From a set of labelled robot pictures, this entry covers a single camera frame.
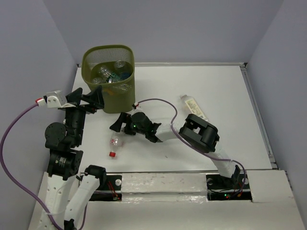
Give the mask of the red cap crushed bottle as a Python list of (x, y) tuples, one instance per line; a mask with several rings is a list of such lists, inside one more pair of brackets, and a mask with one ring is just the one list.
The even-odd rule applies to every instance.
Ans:
[(109, 142), (109, 157), (116, 159), (126, 143), (126, 135), (123, 132), (112, 132)]

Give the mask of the green label plastic bottle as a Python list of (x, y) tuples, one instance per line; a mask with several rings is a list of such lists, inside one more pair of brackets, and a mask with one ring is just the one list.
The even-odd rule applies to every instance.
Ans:
[(93, 84), (115, 83), (121, 81), (118, 74), (105, 65), (100, 66), (91, 79)]

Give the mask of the blue label water bottle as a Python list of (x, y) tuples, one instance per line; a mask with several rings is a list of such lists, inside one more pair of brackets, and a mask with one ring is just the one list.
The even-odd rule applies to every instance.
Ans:
[(133, 67), (126, 61), (118, 60), (114, 63), (114, 69), (122, 80), (129, 78), (133, 72)]

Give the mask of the white label square bottle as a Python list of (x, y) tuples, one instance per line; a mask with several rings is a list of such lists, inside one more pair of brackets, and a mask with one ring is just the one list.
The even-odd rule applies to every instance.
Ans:
[(199, 104), (196, 102), (195, 98), (186, 94), (180, 95), (180, 101), (183, 109), (188, 114), (194, 114), (203, 120), (209, 122), (208, 117), (205, 115), (203, 110), (200, 108)]

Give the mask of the orange juice bottle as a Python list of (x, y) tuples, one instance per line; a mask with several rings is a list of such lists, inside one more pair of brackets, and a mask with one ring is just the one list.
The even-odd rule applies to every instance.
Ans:
[(128, 84), (119, 84), (119, 85), (113, 85), (109, 87), (104, 87), (102, 89), (102, 92), (108, 93), (110, 95), (113, 94), (125, 94), (128, 93), (131, 90), (131, 86)]

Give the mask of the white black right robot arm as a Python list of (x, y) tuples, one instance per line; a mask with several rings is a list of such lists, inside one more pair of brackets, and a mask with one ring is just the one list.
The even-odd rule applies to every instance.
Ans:
[(231, 188), (239, 181), (239, 166), (218, 145), (218, 129), (196, 115), (189, 114), (184, 125), (177, 128), (175, 124), (154, 123), (143, 112), (132, 115), (122, 112), (109, 128), (116, 133), (131, 136), (141, 134), (152, 143), (181, 138), (192, 149), (212, 160), (224, 187)]

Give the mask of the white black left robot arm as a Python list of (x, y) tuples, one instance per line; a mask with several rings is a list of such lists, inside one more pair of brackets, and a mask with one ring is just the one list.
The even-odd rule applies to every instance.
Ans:
[(37, 228), (39, 230), (74, 230), (78, 219), (95, 189), (106, 185), (106, 171), (102, 167), (89, 167), (82, 186), (72, 200), (69, 194), (79, 171), (85, 117), (104, 108), (102, 88), (88, 94), (78, 88), (66, 96), (61, 91), (47, 93), (37, 100), (39, 106), (65, 112), (63, 122), (54, 122), (45, 130), (45, 147), (49, 149), (47, 165), (47, 193)]

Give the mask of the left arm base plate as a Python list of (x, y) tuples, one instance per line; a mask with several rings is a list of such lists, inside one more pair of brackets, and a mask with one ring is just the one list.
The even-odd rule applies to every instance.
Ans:
[(92, 194), (90, 201), (117, 202), (122, 200), (122, 175), (107, 174), (106, 182)]

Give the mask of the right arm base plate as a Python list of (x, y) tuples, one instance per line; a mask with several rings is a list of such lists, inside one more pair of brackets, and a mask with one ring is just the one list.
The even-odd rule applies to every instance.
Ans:
[(222, 177), (219, 174), (207, 174), (207, 199), (209, 201), (227, 201), (227, 200), (252, 200), (248, 176), (246, 176), (243, 188), (244, 174), (240, 174), (238, 182), (232, 183), (229, 178)]

